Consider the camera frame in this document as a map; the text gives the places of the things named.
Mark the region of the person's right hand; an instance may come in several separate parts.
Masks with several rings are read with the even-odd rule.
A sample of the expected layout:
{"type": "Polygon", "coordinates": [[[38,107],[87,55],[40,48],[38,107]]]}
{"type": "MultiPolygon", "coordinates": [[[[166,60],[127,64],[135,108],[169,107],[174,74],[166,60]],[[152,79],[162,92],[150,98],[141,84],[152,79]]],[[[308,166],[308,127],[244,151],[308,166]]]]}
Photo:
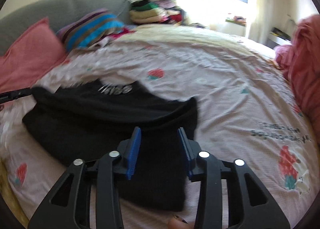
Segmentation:
{"type": "Polygon", "coordinates": [[[172,218],[168,221],[168,229],[193,229],[194,223],[188,223],[183,218],[178,215],[173,215],[172,218]]]}

